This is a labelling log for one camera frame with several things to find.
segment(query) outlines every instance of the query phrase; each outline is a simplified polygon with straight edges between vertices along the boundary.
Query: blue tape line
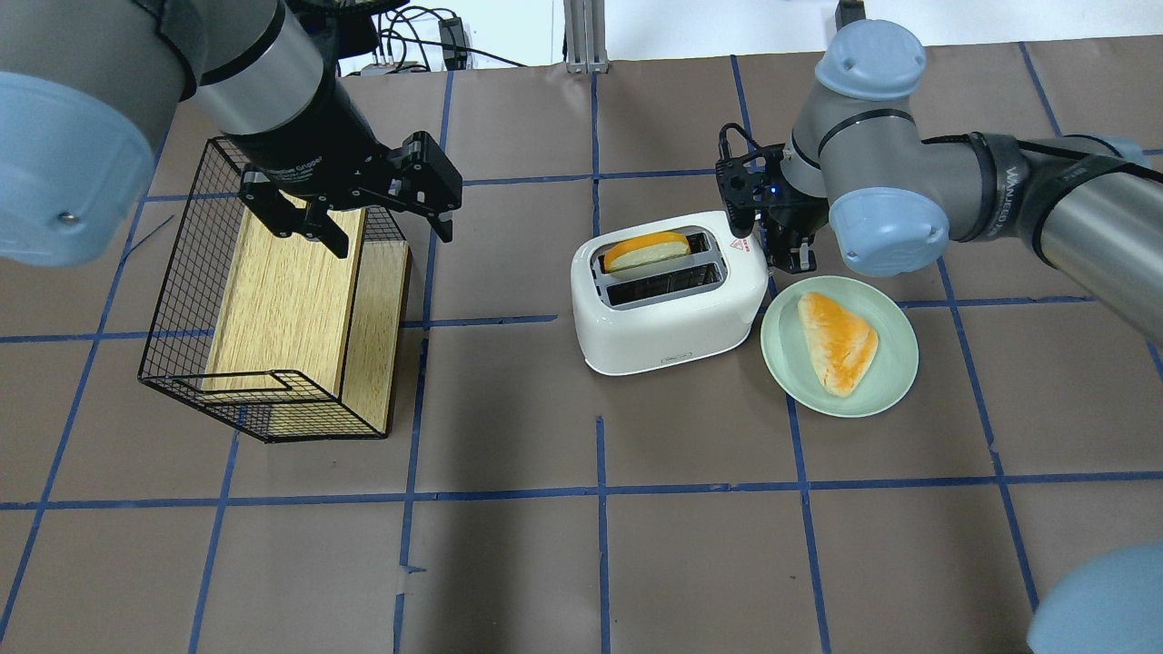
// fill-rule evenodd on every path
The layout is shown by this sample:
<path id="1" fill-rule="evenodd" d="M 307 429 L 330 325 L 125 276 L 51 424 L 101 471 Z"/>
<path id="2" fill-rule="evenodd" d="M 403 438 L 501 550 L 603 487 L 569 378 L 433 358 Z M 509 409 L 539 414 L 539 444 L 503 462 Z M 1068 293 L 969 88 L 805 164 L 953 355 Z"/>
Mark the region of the blue tape line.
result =
<path id="1" fill-rule="evenodd" d="M 1151 353 L 1151 361 L 1155 362 L 1155 371 L 1160 374 L 1160 379 L 1163 379 L 1163 357 L 1160 356 L 1160 349 L 1155 347 L 1155 343 L 1147 343 L 1147 351 Z"/>
<path id="2" fill-rule="evenodd" d="M 857 490 L 857 489 L 925 489 L 947 486 L 985 486 L 998 483 L 992 477 L 920 477 L 916 479 L 836 479 L 828 482 L 809 482 L 812 490 Z"/>
<path id="3" fill-rule="evenodd" d="M 1048 472 L 1036 475 L 1006 475 L 1000 481 L 1006 484 L 1069 484 L 1069 483 L 1104 483 L 1104 482 L 1157 482 L 1163 481 L 1163 470 L 1130 470 L 1111 472 Z M 977 477 L 916 477 L 916 478 L 880 478 L 880 479 L 827 479 L 809 481 L 812 490 L 878 490 L 878 489 L 921 489 L 944 486 L 984 486 L 999 483 L 997 476 Z M 535 499 L 545 497 L 590 497 L 611 495 L 702 495 L 728 492 L 787 492 L 800 490 L 799 482 L 747 482 L 747 483 L 711 483 L 711 484 L 657 484 L 657 485 L 622 485 L 622 486 L 563 486 L 548 489 L 519 489 L 507 491 L 457 491 L 457 492 L 385 492 L 356 495 L 314 495 L 314 496 L 255 496 L 233 497 L 228 506 L 284 506 L 316 504 L 391 504 L 413 502 L 486 502 L 505 499 Z M 31 511 L 40 506 L 37 502 L 3 502 L 0 511 Z M 47 511 L 70 510 L 106 510 L 106 509 L 180 509 L 217 506 L 217 498 L 156 498 L 156 499 L 78 499 L 51 500 L 45 504 Z"/>
<path id="4" fill-rule="evenodd" d="M 444 106 L 448 115 L 448 104 Z M 420 464 L 420 428 L 424 413 L 424 388 L 428 377 L 428 337 L 420 341 L 420 362 L 416 365 L 416 398 L 412 406 L 412 443 L 408 448 L 408 481 L 405 485 L 404 519 L 400 524 L 400 566 L 408 566 L 412 556 L 412 520 L 415 511 L 416 469 Z M 400 651 L 400 639 L 404 634 L 405 595 L 395 598 L 395 612 L 392 616 L 392 652 Z"/>
<path id="5" fill-rule="evenodd" d="M 158 151 L 154 157 L 154 165 L 157 166 L 157 162 L 162 156 L 162 149 L 165 148 L 165 141 L 169 137 L 169 131 L 162 137 L 162 143 L 158 145 Z M 8 599 L 5 602 L 3 614 L 0 614 L 0 642 L 3 642 L 5 634 L 8 632 L 8 621 L 12 620 L 12 611 L 16 606 L 16 596 L 20 593 L 20 585 L 24 581 L 24 573 L 28 570 L 28 561 L 33 556 L 33 548 L 36 546 L 36 536 L 41 531 L 41 521 L 44 519 L 44 511 L 47 509 L 49 497 L 52 493 L 52 486 L 57 483 L 57 472 L 60 471 L 60 462 L 64 458 L 65 447 L 69 445 L 69 436 L 72 435 L 73 424 L 77 421 L 77 411 L 80 408 L 80 400 L 85 396 L 85 384 L 88 383 L 88 375 L 93 370 L 93 361 L 97 360 L 97 348 L 100 344 L 100 335 L 105 332 L 105 324 L 109 319 L 109 311 L 113 308 L 113 298 L 117 293 L 117 285 L 121 283 L 121 273 L 126 269 L 126 253 L 133 247 L 134 235 L 137 234 L 137 225 L 141 222 L 142 211 L 145 208 L 145 204 L 142 201 L 137 202 L 137 209 L 134 212 L 133 222 L 129 225 L 129 234 L 126 236 L 126 242 L 121 247 L 121 260 L 117 263 L 117 270 L 113 273 L 113 282 L 109 284 L 109 293 L 105 298 L 105 307 L 101 310 L 101 320 L 97 325 L 97 333 L 93 343 L 88 348 L 88 357 L 85 360 L 85 368 L 81 370 L 80 381 L 77 383 L 77 392 L 73 393 L 72 405 L 69 407 L 69 418 L 65 420 L 64 429 L 60 433 L 60 441 L 57 443 L 57 450 L 52 455 L 52 465 L 49 468 L 48 479 L 44 482 L 44 490 L 41 491 L 41 499 L 36 509 L 36 514 L 33 517 L 33 525 L 28 529 L 28 539 L 24 541 L 24 549 L 20 555 L 20 563 L 16 567 L 16 574 L 13 576 L 12 587 L 8 590 Z"/>
<path id="6" fill-rule="evenodd" d="M 420 428 L 424 411 L 424 386 L 428 377 L 428 339 L 420 342 L 420 365 L 416 371 L 416 399 L 412 408 L 412 445 L 408 448 L 408 481 L 406 497 L 416 492 L 416 470 L 420 465 Z M 414 502 L 404 505 L 404 523 L 400 528 L 400 566 L 407 566 L 412 553 L 412 512 Z"/>
<path id="7" fill-rule="evenodd" d="M 593 180 L 592 198 L 593 202 L 593 219 L 591 220 L 590 230 L 593 237 L 597 239 L 601 234 L 601 193 L 598 191 L 598 180 Z"/>
<path id="8" fill-rule="evenodd" d="M 448 71 L 448 77 L 444 79 L 444 105 L 441 108 L 440 119 L 440 149 L 448 149 L 448 119 L 452 113 L 452 80 L 456 78 L 455 71 Z"/>
<path id="9" fill-rule="evenodd" d="M 427 327 L 479 327 L 481 325 L 529 325 L 534 322 L 552 322 L 557 314 L 542 315 L 501 315 L 495 318 L 459 318 L 449 320 L 429 320 Z"/>
<path id="10" fill-rule="evenodd" d="M 949 300 L 904 300 L 897 303 L 897 306 L 900 308 L 944 308 L 949 306 Z"/>
<path id="11" fill-rule="evenodd" d="M 982 431 L 985 433 L 985 443 L 989 447 L 990 458 L 993 462 L 993 474 L 997 477 L 998 490 L 1001 493 L 1001 506 L 1006 513 L 1006 521 L 1009 524 L 1009 536 L 1013 540 L 1014 553 L 1018 556 L 1018 567 L 1021 569 L 1022 582 L 1026 584 L 1026 596 L 1029 599 L 1030 609 L 1037 610 L 1037 588 L 1034 585 L 1034 575 L 1029 569 L 1029 561 L 1026 557 L 1026 543 L 1021 536 L 1021 527 L 1018 525 L 1018 514 L 1014 512 L 1013 499 L 1009 497 L 1009 488 L 1006 485 L 1006 472 L 1001 465 L 1001 455 L 994 449 L 993 425 L 990 421 L 990 412 L 985 407 L 985 393 L 982 391 L 982 382 L 977 377 L 973 353 L 969 348 L 969 337 L 965 335 L 965 325 L 961 319 L 957 296 L 954 293 L 952 280 L 949 278 L 949 269 L 946 266 L 944 257 L 937 258 L 937 270 L 941 272 L 941 284 L 944 286 L 946 297 L 949 298 L 949 313 L 952 315 L 957 341 L 961 343 L 961 354 L 965 360 L 969 385 L 973 390 L 973 400 L 977 403 L 977 413 L 982 421 Z"/>
<path id="12" fill-rule="evenodd" d="M 598 450 L 598 578 L 601 604 L 601 654 L 609 654 L 609 523 L 606 518 L 606 420 L 594 420 Z"/>
<path id="13" fill-rule="evenodd" d="M 798 491 L 799 482 L 748 482 L 741 484 L 655 484 L 606 486 L 606 495 L 702 495 L 719 492 Z"/>
<path id="14" fill-rule="evenodd" d="M 543 177 L 504 177 L 499 179 L 466 179 L 465 186 L 497 186 L 502 184 L 552 184 L 555 182 L 577 182 L 592 179 L 592 175 L 547 175 Z"/>
<path id="15" fill-rule="evenodd" d="M 214 329 L 188 329 L 158 332 L 159 339 L 172 339 L 177 336 L 213 336 Z M 133 341 L 149 336 L 149 332 L 106 332 L 102 334 L 41 334 L 35 336 L 0 336 L 0 344 L 5 343 L 58 343 L 64 341 Z"/>
<path id="16" fill-rule="evenodd" d="M 739 112 L 743 119 L 743 129 L 751 133 L 751 116 L 747 111 L 747 94 L 743 92 L 743 76 L 739 72 L 739 57 L 735 55 L 730 56 L 730 72 L 735 77 L 735 93 L 739 95 Z M 747 144 L 748 150 L 751 150 L 751 144 Z"/>
<path id="17" fill-rule="evenodd" d="M 395 611 L 392 612 L 392 654 L 400 654 L 400 637 L 404 633 L 404 593 L 395 593 Z"/>
<path id="18" fill-rule="evenodd" d="M 206 564 L 202 566 L 202 581 L 198 585 L 198 604 L 194 606 L 194 620 L 190 627 L 190 647 L 187 654 L 198 652 L 198 640 L 202 634 L 202 616 L 206 612 L 206 598 L 211 591 L 211 577 L 214 574 L 214 559 L 217 556 L 219 538 L 222 535 L 222 520 L 226 517 L 227 499 L 230 497 L 230 479 L 234 477 L 234 464 L 238 458 L 238 431 L 230 439 L 230 453 L 226 457 L 226 470 L 222 472 L 222 488 L 219 490 L 217 510 L 214 512 L 214 526 L 211 528 L 211 542 L 206 548 Z"/>
<path id="19" fill-rule="evenodd" d="M 416 502 L 492 502 L 497 499 L 537 499 L 545 497 L 585 497 L 599 495 L 594 486 L 516 489 L 501 491 L 451 491 L 416 493 Z"/>
<path id="20" fill-rule="evenodd" d="M 183 509 L 217 506 L 211 497 L 160 497 L 150 499 L 65 499 L 45 503 L 48 511 L 77 511 L 93 509 Z"/>
<path id="21" fill-rule="evenodd" d="M 957 300 L 959 306 L 1008 306 L 1021 304 L 1079 304 L 1092 303 L 1093 296 L 1049 296 L 1046 298 L 984 298 L 976 300 Z"/>
<path id="22" fill-rule="evenodd" d="M 1163 470 L 1118 472 L 1051 472 L 1046 475 L 1006 475 L 1007 484 L 1069 484 L 1077 482 L 1153 482 L 1163 479 Z"/>
<path id="23" fill-rule="evenodd" d="M 433 278 L 436 276 L 436 241 L 435 232 L 428 234 L 428 262 L 424 265 L 424 308 L 423 322 L 431 322 L 433 318 Z"/>
<path id="24" fill-rule="evenodd" d="M 44 334 L 37 336 L 0 336 L 0 344 L 5 343 L 57 343 L 62 341 L 94 341 L 95 334 Z"/>
<path id="25" fill-rule="evenodd" d="M 693 177 L 698 175 L 714 175 L 713 168 L 697 168 L 687 170 L 648 170 L 641 172 L 604 172 L 599 179 L 641 179 L 643 177 Z"/>
<path id="26" fill-rule="evenodd" d="M 452 79 L 455 72 L 448 71 L 444 80 L 444 108 L 440 121 L 440 148 L 448 151 L 448 120 L 452 107 Z M 423 320 L 429 322 L 433 317 L 433 279 L 436 277 L 436 242 L 440 240 L 435 230 L 428 233 L 428 262 L 424 265 L 424 306 Z"/>
<path id="27" fill-rule="evenodd" d="M 356 495 L 295 495 L 231 497 L 227 506 L 314 506 L 320 504 L 391 504 L 407 502 L 404 492 L 370 492 Z"/>
<path id="28" fill-rule="evenodd" d="M 590 73 L 590 155 L 591 177 L 598 179 L 601 169 L 598 166 L 598 73 Z"/>
<path id="29" fill-rule="evenodd" d="M 812 574 L 812 595 L 815 597 L 815 620 L 820 630 L 820 649 L 823 654 L 832 654 L 828 614 L 823 604 L 823 580 L 820 576 L 820 555 L 815 547 L 815 524 L 812 520 L 812 486 L 807 477 L 807 463 L 804 460 L 804 442 L 800 440 L 799 413 L 792 396 L 786 393 L 784 396 L 787 401 L 787 424 L 792 432 L 792 450 L 795 455 L 795 478 L 800 491 L 800 513 L 804 516 L 804 541 L 807 546 L 807 566 Z"/>
<path id="30" fill-rule="evenodd" d="M 601 168 L 598 159 L 598 73 L 590 73 L 590 176 L 593 179 L 591 189 L 593 202 L 593 216 L 591 219 L 590 232 L 593 237 L 601 234 L 601 193 L 598 184 L 601 182 Z"/>
<path id="31" fill-rule="evenodd" d="M 1037 91 L 1037 98 L 1042 101 L 1042 108 L 1046 109 L 1046 118 L 1050 119 L 1050 127 L 1054 129 L 1054 135 L 1062 136 L 1062 128 L 1058 127 L 1058 119 L 1054 115 L 1054 107 L 1050 106 L 1050 99 L 1046 95 L 1046 88 L 1042 87 L 1042 80 L 1037 77 L 1037 71 L 1034 69 L 1034 61 L 1029 58 L 1029 50 L 1026 48 L 1026 42 L 1019 42 L 1018 49 L 1021 50 L 1021 58 L 1026 62 L 1026 70 L 1029 71 L 1029 78 L 1034 81 L 1034 88 Z"/>

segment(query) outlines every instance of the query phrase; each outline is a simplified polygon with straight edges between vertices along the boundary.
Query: light green plate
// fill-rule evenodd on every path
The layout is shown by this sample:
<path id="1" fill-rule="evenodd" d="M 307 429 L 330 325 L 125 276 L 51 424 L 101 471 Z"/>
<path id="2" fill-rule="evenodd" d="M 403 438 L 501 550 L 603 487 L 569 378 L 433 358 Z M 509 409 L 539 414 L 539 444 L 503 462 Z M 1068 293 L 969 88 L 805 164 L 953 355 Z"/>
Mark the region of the light green plate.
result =
<path id="1" fill-rule="evenodd" d="M 799 299 L 809 291 L 861 315 L 880 337 L 868 374 L 846 398 L 823 390 L 812 370 L 797 308 Z M 828 415 L 863 418 L 880 413 L 900 401 L 916 378 L 916 334 L 905 313 L 889 296 L 847 277 L 809 277 L 784 289 L 763 317 L 759 342 L 776 382 L 804 406 Z"/>

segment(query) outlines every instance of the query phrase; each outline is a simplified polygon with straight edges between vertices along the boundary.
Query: black wire basket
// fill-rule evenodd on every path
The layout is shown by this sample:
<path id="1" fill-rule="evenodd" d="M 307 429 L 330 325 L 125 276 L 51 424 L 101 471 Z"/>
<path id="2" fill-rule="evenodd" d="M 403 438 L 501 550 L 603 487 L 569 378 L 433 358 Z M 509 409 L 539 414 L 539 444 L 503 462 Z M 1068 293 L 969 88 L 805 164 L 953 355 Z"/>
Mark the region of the black wire basket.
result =
<path id="1" fill-rule="evenodd" d="M 299 370 L 207 374 L 214 329 L 243 226 L 245 207 L 235 192 L 247 163 L 228 140 L 206 142 L 137 378 L 267 443 L 386 438 L 386 425 L 377 429 Z M 368 208 L 363 243 L 404 240 L 387 209 Z M 221 377 L 240 379 L 230 383 L 231 390 L 212 390 L 221 384 L 208 381 Z M 252 384 L 243 382 L 251 378 Z"/>

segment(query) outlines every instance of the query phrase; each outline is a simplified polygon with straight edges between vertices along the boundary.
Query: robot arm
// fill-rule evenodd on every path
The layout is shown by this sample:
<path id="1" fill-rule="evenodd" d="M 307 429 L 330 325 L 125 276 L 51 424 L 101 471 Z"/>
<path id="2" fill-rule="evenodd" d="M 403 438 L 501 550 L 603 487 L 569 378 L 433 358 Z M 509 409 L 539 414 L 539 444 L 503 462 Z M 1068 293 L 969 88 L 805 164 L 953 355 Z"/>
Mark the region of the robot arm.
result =
<path id="1" fill-rule="evenodd" d="M 1163 176 L 1142 150 L 1093 136 L 921 141 L 908 97 L 925 63 L 905 28 L 857 21 L 816 66 L 786 144 L 763 148 L 725 127 L 716 177 L 735 234 L 758 216 L 771 264 L 805 272 L 813 234 L 830 221 L 844 263 L 869 276 L 928 265 L 950 241 L 1019 237 L 1163 342 Z M 729 129 L 752 151 L 732 157 Z"/>
<path id="2" fill-rule="evenodd" d="M 191 95 L 252 162 L 238 196 L 272 233 L 345 256 L 327 211 L 383 205 L 451 240 L 456 168 L 427 133 L 380 144 L 283 0 L 12 0 L 0 24 L 0 256 L 100 255 Z M 58 56 L 67 26 L 87 29 Z"/>

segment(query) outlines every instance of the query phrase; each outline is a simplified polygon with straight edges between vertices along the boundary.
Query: toaster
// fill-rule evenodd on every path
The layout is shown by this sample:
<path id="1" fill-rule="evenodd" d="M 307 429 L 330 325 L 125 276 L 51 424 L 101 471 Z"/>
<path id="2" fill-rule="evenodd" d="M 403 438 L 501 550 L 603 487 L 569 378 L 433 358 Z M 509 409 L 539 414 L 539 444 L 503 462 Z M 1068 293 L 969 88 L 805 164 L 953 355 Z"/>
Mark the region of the toaster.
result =
<path id="1" fill-rule="evenodd" d="M 607 272 L 618 243 L 656 232 L 686 236 L 691 254 Z M 586 364 L 633 375 L 727 351 L 742 343 L 763 301 L 768 266 L 755 234 L 736 239 L 721 211 L 611 232 L 578 248 L 570 292 Z"/>

